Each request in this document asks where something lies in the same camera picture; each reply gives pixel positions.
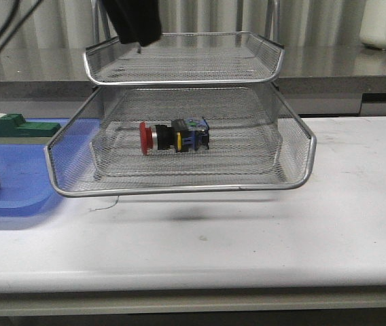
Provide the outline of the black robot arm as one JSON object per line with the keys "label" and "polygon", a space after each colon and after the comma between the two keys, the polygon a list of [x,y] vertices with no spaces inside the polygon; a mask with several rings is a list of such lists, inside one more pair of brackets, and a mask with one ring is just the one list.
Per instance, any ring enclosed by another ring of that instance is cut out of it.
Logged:
{"label": "black robot arm", "polygon": [[157,0],[102,1],[121,44],[148,46],[161,38],[159,2]]}

